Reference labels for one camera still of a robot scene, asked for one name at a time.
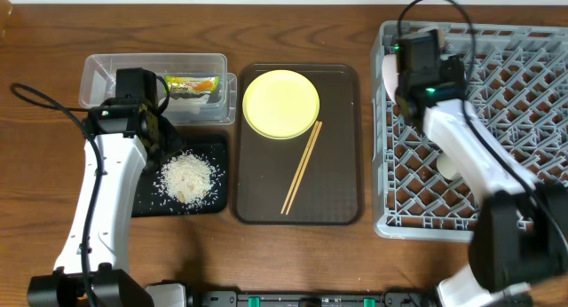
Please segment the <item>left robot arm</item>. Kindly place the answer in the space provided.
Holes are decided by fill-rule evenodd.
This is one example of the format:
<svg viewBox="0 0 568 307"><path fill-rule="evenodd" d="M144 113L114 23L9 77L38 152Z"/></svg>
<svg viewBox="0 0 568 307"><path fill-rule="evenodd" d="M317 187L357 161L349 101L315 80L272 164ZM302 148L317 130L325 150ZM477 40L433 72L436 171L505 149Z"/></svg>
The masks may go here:
<svg viewBox="0 0 568 307"><path fill-rule="evenodd" d="M177 138L159 100L164 79L141 67L116 72L115 95L86 110L42 96L41 107L69 117L86 140L85 168L75 217L50 275L33 277L31 306L152 306L151 295L129 275L130 220L140 176L157 169Z"/></svg>

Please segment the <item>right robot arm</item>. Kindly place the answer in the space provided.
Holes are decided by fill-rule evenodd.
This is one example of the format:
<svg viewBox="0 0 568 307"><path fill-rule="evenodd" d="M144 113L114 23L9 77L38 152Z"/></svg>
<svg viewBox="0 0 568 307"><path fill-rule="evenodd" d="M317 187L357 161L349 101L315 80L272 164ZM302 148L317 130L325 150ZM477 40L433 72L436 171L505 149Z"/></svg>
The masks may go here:
<svg viewBox="0 0 568 307"><path fill-rule="evenodd" d="M567 190L543 183L479 121L466 98L472 66L442 59L438 31L395 44L396 89L405 120L435 143L480 208L469 262L437 286L441 306L488 306L567 272Z"/></svg>

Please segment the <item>white tissue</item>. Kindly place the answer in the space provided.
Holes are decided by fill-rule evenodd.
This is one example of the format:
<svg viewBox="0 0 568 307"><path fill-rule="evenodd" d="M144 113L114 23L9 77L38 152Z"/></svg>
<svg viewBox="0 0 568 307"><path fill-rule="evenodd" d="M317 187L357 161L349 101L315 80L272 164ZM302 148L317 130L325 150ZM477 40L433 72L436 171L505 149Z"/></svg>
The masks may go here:
<svg viewBox="0 0 568 307"><path fill-rule="evenodd" d="M209 102L209 94L198 96L175 96L169 102L168 109L172 111L187 112L198 114Z"/></svg>

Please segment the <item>green snack wrapper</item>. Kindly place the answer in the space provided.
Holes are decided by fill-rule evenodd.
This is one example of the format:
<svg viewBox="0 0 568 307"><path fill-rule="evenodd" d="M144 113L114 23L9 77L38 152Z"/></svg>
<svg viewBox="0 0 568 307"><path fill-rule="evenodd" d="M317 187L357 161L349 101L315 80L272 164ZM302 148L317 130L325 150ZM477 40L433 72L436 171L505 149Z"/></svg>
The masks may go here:
<svg viewBox="0 0 568 307"><path fill-rule="evenodd" d="M218 76L166 76L165 82L171 94L201 95L215 91L220 78Z"/></svg>

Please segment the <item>rice leftovers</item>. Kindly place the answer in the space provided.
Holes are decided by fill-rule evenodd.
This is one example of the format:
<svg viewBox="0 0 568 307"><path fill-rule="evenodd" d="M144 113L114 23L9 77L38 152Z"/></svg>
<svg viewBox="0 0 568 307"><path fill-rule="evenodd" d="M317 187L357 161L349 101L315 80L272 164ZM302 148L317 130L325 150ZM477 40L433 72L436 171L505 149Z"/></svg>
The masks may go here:
<svg viewBox="0 0 568 307"><path fill-rule="evenodd" d="M215 184L224 173L219 165L185 151L162 166L154 187L160 196L167 196L188 209L197 209L218 199L219 188Z"/></svg>

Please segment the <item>light blue bowl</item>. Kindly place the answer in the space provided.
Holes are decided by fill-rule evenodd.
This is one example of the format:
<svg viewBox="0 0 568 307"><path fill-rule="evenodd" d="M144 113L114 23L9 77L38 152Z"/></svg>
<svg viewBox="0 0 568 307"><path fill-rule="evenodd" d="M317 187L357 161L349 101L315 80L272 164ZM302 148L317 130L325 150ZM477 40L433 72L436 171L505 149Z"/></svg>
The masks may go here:
<svg viewBox="0 0 568 307"><path fill-rule="evenodd" d="M439 28L430 25L424 28L420 28L418 30L418 33L426 33L426 32L430 32L430 31L434 31L437 33L438 36L438 47L440 49L441 52L444 51L445 47L446 47L446 35L445 32L443 30L440 30Z"/></svg>

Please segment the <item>white cup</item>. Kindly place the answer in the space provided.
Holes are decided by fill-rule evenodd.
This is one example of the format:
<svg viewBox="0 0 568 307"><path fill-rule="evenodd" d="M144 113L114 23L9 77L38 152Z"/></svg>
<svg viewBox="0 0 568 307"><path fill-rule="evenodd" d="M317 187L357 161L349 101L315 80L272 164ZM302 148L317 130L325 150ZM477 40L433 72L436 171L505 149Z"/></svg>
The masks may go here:
<svg viewBox="0 0 568 307"><path fill-rule="evenodd" d="M457 170L456 166L452 160L445 154L442 153L437 158L437 169L439 174L447 180L455 180L461 177L461 174Z"/></svg>

